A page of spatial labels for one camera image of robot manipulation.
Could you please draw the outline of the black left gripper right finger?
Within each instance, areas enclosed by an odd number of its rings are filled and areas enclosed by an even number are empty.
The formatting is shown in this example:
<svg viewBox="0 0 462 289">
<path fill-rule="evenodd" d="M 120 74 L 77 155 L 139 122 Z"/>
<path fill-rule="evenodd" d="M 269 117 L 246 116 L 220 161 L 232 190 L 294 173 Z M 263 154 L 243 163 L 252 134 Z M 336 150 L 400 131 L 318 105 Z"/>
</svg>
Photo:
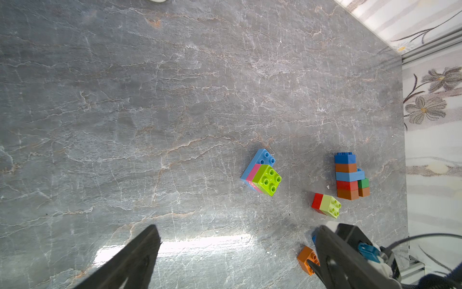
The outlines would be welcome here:
<svg viewBox="0 0 462 289">
<path fill-rule="evenodd" d="M 325 225 L 316 232 L 316 253 L 320 266 L 316 274 L 328 289 L 397 289 L 394 281 L 371 266 L 367 260 Z"/>
</svg>

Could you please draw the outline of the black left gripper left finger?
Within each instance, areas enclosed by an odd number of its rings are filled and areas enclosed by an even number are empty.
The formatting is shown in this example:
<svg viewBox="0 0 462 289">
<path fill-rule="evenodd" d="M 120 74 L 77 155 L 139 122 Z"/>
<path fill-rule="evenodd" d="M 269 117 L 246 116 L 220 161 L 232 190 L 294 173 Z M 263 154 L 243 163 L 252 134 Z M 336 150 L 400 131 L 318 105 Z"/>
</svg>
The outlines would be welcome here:
<svg viewBox="0 0 462 289">
<path fill-rule="evenodd" d="M 161 238 L 149 225 L 112 259 L 90 275 L 78 289 L 146 289 L 156 264 Z"/>
</svg>

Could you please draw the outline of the red lego brick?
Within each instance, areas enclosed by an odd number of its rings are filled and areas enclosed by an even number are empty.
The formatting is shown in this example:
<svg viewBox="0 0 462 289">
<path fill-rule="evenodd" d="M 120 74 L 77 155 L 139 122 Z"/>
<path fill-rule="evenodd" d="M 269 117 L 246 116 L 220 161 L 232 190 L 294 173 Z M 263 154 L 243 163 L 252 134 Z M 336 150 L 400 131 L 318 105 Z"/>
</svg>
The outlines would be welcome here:
<svg viewBox="0 0 462 289">
<path fill-rule="evenodd" d="M 323 194 L 315 193 L 315 196 L 312 202 L 312 208 L 321 214 L 322 214 L 322 211 L 320 208 L 321 208 L 323 196 L 324 196 Z"/>
<path fill-rule="evenodd" d="M 359 185 L 357 181 L 347 182 L 347 181 L 337 181 L 336 188 L 338 190 L 348 190 L 348 191 L 355 191 L 359 189 Z"/>
</svg>

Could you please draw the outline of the light blue long lego brick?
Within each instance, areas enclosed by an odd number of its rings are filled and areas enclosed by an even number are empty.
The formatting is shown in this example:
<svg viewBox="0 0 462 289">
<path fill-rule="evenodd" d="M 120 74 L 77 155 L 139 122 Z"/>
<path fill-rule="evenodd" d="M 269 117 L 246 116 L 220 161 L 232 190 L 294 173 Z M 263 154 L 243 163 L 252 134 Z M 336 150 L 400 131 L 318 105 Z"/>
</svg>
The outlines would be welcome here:
<svg viewBox="0 0 462 289">
<path fill-rule="evenodd" d="M 365 172 L 362 169 L 357 169 L 356 172 L 345 173 L 336 172 L 337 181 L 354 182 L 365 179 Z"/>
</svg>

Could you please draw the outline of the lime green lego brick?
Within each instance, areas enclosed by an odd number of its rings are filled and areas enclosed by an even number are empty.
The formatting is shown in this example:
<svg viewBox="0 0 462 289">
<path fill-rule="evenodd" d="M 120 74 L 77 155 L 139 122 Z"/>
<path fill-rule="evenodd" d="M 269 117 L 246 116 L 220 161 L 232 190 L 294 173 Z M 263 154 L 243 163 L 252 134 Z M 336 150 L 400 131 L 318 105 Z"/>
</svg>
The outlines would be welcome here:
<svg viewBox="0 0 462 289">
<path fill-rule="evenodd" d="M 281 181 L 282 177 L 270 165 L 260 164 L 252 179 L 252 184 L 262 193 L 273 196 Z"/>
</svg>

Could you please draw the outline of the pink lego brick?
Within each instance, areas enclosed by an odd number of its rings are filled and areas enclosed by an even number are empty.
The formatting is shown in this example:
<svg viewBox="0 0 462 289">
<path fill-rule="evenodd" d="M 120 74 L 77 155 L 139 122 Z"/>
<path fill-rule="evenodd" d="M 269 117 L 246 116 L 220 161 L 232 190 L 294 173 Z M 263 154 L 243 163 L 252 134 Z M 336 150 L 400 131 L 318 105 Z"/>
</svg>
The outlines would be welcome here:
<svg viewBox="0 0 462 289">
<path fill-rule="evenodd" d="M 250 186 L 251 189 L 253 189 L 254 191 L 257 191 L 259 193 L 262 193 L 260 191 L 260 189 L 258 188 L 257 185 L 255 185 L 253 183 L 253 178 L 255 177 L 255 175 L 258 173 L 258 170 L 260 169 L 261 165 L 260 164 L 256 164 L 254 165 L 254 167 L 252 168 L 252 170 L 250 171 L 250 173 L 248 174 L 247 178 L 245 179 L 245 181 L 247 182 L 247 185 Z"/>
</svg>

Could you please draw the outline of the light blue long brick studs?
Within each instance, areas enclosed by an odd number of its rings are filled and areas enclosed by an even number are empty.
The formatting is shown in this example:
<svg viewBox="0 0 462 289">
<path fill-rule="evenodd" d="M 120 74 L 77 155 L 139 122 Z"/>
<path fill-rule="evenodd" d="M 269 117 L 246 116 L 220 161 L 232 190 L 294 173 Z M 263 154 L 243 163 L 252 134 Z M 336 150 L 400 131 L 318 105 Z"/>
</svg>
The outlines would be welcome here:
<svg viewBox="0 0 462 289">
<path fill-rule="evenodd" d="M 275 162 L 276 159 L 266 149 L 259 149 L 240 179 L 245 181 L 256 164 L 267 164 L 273 167 Z"/>
</svg>

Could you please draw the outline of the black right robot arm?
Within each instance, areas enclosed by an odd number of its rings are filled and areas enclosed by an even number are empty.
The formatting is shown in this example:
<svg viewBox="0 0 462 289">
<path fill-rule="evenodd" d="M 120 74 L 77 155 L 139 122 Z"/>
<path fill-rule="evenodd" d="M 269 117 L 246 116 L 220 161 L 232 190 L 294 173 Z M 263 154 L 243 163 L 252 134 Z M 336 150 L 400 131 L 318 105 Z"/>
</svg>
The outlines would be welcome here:
<svg viewBox="0 0 462 289">
<path fill-rule="evenodd" d="M 381 247 L 381 251 L 384 257 L 391 257 L 392 251 L 402 244 L 410 244 L 411 241 L 432 237 L 462 238 L 461 235 L 451 233 L 420 234 L 403 238 L 389 246 Z M 460 289 L 462 287 L 461 263 L 451 269 L 427 254 L 426 251 L 422 250 L 422 252 L 430 263 L 425 264 L 411 256 L 411 266 L 404 271 L 404 279 L 399 284 L 402 289 Z"/>
</svg>

